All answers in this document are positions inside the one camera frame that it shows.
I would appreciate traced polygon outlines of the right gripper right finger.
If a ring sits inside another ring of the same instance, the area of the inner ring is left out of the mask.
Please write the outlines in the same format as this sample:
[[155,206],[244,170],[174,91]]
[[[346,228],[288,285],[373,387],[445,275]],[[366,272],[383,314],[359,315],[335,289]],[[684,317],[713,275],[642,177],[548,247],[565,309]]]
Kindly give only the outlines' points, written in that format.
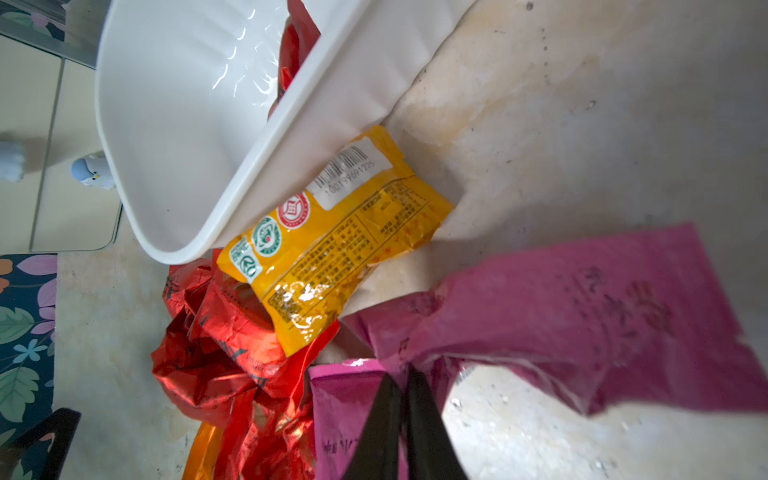
[[406,438],[410,480],[467,480],[437,408],[426,375],[409,367]]

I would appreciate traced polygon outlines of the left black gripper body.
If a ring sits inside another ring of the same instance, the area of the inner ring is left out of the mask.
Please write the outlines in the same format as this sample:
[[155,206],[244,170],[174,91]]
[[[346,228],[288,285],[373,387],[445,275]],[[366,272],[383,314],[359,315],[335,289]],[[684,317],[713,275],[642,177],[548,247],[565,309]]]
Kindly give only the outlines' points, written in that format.
[[58,480],[81,420],[81,413],[59,408],[18,438],[1,446],[1,478],[12,479],[21,466],[25,454],[50,436],[50,449],[46,451],[40,474],[43,480]]

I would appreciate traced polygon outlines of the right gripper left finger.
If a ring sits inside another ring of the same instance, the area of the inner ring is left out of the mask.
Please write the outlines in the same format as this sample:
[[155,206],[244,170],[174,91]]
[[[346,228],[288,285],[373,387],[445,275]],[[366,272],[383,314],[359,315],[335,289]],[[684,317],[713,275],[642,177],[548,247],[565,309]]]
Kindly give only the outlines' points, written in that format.
[[402,392],[385,374],[343,480],[397,480]]

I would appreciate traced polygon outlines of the pink tea bag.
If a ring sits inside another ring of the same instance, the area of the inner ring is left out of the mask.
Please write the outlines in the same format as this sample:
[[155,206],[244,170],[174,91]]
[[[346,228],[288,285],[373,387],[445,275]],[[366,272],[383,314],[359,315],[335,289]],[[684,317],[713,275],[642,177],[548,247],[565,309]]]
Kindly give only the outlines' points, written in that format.
[[391,372],[503,365],[582,415],[767,408],[767,376],[695,227],[505,254],[344,318]]
[[384,374],[373,359],[309,369],[318,479],[340,479],[345,473]]

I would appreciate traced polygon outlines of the red tea bag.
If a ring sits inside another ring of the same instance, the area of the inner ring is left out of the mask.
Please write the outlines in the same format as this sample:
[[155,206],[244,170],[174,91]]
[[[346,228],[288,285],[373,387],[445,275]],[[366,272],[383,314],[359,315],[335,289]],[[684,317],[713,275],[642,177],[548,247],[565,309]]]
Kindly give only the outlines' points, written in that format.
[[184,415],[223,428],[235,398],[255,383],[200,327],[212,278],[210,259],[169,268],[163,301],[172,321],[151,354],[152,373]]
[[331,323],[310,345],[288,356],[271,318],[250,286],[222,272],[213,251],[212,277],[197,313],[202,333],[212,338],[254,383],[272,398],[302,402],[305,372],[340,330]]
[[215,479],[314,479],[312,396],[301,386],[286,398],[259,388],[234,397],[214,467]]
[[268,116],[274,112],[301,65],[321,36],[302,0],[288,0],[287,10],[288,18],[281,37],[278,58],[277,96],[270,107]]

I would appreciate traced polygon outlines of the orange tea bag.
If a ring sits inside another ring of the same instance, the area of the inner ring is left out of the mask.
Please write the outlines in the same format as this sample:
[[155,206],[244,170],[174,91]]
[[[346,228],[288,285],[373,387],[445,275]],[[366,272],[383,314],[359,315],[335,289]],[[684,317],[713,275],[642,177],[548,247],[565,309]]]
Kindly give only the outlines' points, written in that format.
[[213,480],[223,430],[202,423],[190,448],[182,480]]

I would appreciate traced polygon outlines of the yellow tea bag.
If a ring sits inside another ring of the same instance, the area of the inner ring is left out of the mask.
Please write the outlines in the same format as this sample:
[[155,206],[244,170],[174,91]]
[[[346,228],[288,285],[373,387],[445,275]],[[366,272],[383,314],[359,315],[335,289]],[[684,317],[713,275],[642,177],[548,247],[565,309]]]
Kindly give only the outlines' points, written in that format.
[[233,239],[217,264],[251,287],[292,356],[339,317],[377,265],[428,243],[452,210],[375,126]]

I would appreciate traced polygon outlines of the white plastic storage box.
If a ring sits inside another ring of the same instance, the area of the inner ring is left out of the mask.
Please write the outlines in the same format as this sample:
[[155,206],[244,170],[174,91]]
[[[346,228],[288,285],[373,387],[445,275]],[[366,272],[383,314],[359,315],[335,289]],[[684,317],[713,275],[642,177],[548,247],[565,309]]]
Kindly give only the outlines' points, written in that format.
[[283,1],[114,1],[101,35],[98,130],[154,260],[226,245],[394,108],[466,1],[310,1],[321,35],[285,93]]

